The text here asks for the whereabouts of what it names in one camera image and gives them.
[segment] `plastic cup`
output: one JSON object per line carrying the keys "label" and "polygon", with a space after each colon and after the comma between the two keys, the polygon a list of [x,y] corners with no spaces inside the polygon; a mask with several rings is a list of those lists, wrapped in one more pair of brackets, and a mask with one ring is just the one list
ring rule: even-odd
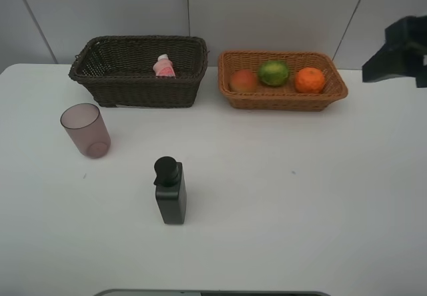
{"label": "plastic cup", "polygon": [[94,104],[71,106],[62,114],[61,124],[83,155],[100,158],[108,152],[111,139]]}

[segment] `white table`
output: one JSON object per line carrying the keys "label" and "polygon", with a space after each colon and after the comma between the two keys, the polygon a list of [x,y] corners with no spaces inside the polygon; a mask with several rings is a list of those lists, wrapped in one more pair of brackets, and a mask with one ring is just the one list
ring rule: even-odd
{"label": "white table", "polygon": [[[101,109],[112,147],[59,124],[91,95],[68,65],[0,76],[0,295],[106,289],[427,294],[427,90],[362,84],[321,113],[231,108],[209,68],[189,109]],[[183,162],[164,225],[155,160]]]}

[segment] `wicker basket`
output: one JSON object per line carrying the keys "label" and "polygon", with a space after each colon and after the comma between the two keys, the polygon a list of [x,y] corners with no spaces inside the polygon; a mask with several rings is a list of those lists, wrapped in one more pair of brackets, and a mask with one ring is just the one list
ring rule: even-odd
{"label": "wicker basket", "polygon": [[[173,62],[176,78],[155,77],[161,54]],[[191,107],[206,67],[206,44],[197,37],[104,36],[86,45],[69,77],[103,107]]]}
{"label": "wicker basket", "polygon": [[[256,73],[260,65],[269,60],[285,61],[290,68],[290,79],[282,87],[259,84],[255,93],[230,91],[230,77],[240,69]],[[323,71],[326,85],[322,94],[297,93],[295,74],[304,67]],[[348,90],[330,58],[320,53],[292,53],[275,51],[225,51],[220,55],[218,81],[221,93],[230,105],[238,109],[277,109],[286,111],[321,111],[329,104],[343,99]]]}

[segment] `tile grout line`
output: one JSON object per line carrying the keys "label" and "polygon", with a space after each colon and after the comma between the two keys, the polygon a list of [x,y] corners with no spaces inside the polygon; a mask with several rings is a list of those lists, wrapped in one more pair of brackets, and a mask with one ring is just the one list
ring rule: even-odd
{"label": "tile grout line", "polygon": [[22,1],[23,1],[24,5],[25,5],[25,8],[27,9],[27,11],[28,11],[28,13],[29,13],[30,17],[32,18],[32,20],[33,20],[33,22],[34,22],[34,24],[35,24],[35,26],[36,26],[37,30],[39,31],[39,34],[40,34],[40,36],[41,36],[42,40],[43,40],[43,41],[44,41],[44,43],[46,44],[46,47],[47,47],[47,49],[49,50],[49,53],[51,54],[51,57],[52,57],[53,61],[55,62],[55,64],[58,64],[58,60],[56,59],[55,54],[54,54],[54,53],[53,53],[53,51],[52,51],[52,48],[50,47],[49,43],[47,42],[46,36],[45,36],[45,34],[43,33],[43,31],[41,30],[41,27],[40,27],[40,25],[39,25],[39,22],[38,22],[38,21],[37,21],[37,19],[35,18],[34,14],[33,14],[33,11],[31,10],[31,8],[30,8],[30,6],[29,6],[29,4],[28,4],[28,1],[27,1],[27,0],[22,0]]}
{"label": "tile grout line", "polygon": [[360,5],[360,2],[361,2],[361,1],[362,1],[362,0],[358,0],[358,2],[357,2],[357,4],[356,4],[356,7],[355,7],[355,8],[354,8],[354,10],[353,10],[352,16],[350,17],[350,20],[348,21],[348,24],[347,24],[346,30],[344,31],[344,34],[343,34],[343,35],[342,35],[342,37],[341,37],[340,43],[338,44],[338,47],[337,47],[337,49],[335,50],[334,56],[332,57],[332,60],[333,60],[333,61],[335,60],[335,56],[336,56],[336,54],[338,53],[338,50],[339,50],[339,49],[340,49],[340,47],[341,47],[342,41],[344,40],[344,37],[346,36],[348,29],[350,28],[350,24],[351,24],[351,23],[352,23],[352,21],[353,21],[354,15],[356,14],[356,12],[357,12],[357,10],[358,10],[359,5]]}
{"label": "tile grout line", "polygon": [[187,0],[187,19],[188,19],[188,36],[191,36],[191,29],[189,26],[189,0]]}

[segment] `black bottle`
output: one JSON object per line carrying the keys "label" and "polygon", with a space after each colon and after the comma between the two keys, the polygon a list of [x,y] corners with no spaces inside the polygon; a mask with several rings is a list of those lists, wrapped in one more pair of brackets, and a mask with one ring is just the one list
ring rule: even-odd
{"label": "black bottle", "polygon": [[182,163],[172,157],[159,158],[154,164],[155,200],[165,224],[181,225],[185,219],[187,192]]}

